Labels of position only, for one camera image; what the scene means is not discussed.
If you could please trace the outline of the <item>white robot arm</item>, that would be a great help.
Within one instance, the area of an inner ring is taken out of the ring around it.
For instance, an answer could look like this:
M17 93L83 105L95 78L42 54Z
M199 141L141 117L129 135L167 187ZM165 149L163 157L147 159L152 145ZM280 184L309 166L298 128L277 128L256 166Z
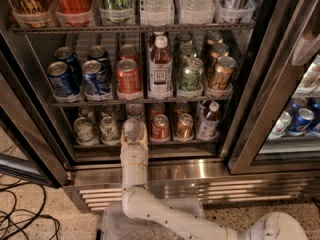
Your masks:
M184 240L308 240L291 215L271 212L239 233L229 227L165 205L146 189L148 147L144 123L125 121L121 134L122 209L131 219L158 223Z

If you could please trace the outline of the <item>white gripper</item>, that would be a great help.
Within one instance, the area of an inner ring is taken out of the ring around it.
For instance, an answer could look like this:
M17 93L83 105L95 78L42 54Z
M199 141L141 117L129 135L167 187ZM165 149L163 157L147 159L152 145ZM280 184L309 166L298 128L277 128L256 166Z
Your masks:
M142 145L148 148L148 132L145 123L143 127ZM145 185L148 181L148 150L141 145L128 145L124 132L121 132L121 167L122 187Z

